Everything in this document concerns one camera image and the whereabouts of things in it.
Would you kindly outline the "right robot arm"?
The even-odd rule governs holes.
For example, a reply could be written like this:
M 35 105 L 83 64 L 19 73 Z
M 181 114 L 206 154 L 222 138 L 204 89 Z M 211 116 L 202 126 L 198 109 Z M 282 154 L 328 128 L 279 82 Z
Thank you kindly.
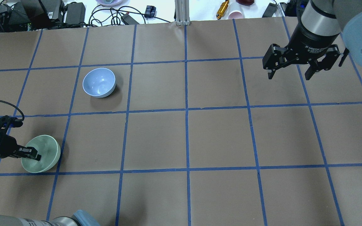
M 335 64 L 339 34 L 346 48 L 340 64 L 350 53 L 362 66 L 362 0 L 310 0 L 287 45 L 288 53 L 298 55 L 297 64 L 309 64 L 306 80 Z

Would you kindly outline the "second robot arm bottom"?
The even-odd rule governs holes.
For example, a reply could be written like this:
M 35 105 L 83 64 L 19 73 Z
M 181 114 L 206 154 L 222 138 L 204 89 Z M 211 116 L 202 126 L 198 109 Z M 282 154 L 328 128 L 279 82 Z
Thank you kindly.
M 0 215 L 0 226 L 100 226 L 100 224 L 88 212 L 80 209 L 71 217 L 61 216 L 52 220 Z

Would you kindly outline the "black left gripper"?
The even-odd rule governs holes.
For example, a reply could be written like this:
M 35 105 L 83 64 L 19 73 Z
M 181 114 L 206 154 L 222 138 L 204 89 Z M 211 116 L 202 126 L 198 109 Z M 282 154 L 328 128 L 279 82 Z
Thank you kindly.
M 0 135 L 0 159 L 7 157 L 41 160 L 41 155 L 34 147 L 19 147 L 14 137 Z

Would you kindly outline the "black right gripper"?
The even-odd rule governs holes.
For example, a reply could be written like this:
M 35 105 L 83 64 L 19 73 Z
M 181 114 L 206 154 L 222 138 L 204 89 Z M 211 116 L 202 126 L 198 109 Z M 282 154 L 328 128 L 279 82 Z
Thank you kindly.
M 336 37 L 336 34 L 333 36 L 314 34 L 299 22 L 285 48 L 271 44 L 263 56 L 262 65 L 263 69 L 267 70 L 268 79 L 273 79 L 277 70 L 289 66 L 290 60 L 295 60 L 293 63 L 298 64 L 309 62 L 310 66 L 304 74 L 306 80 L 310 80 L 321 70 L 330 70 L 340 56 L 338 45 L 332 45 Z

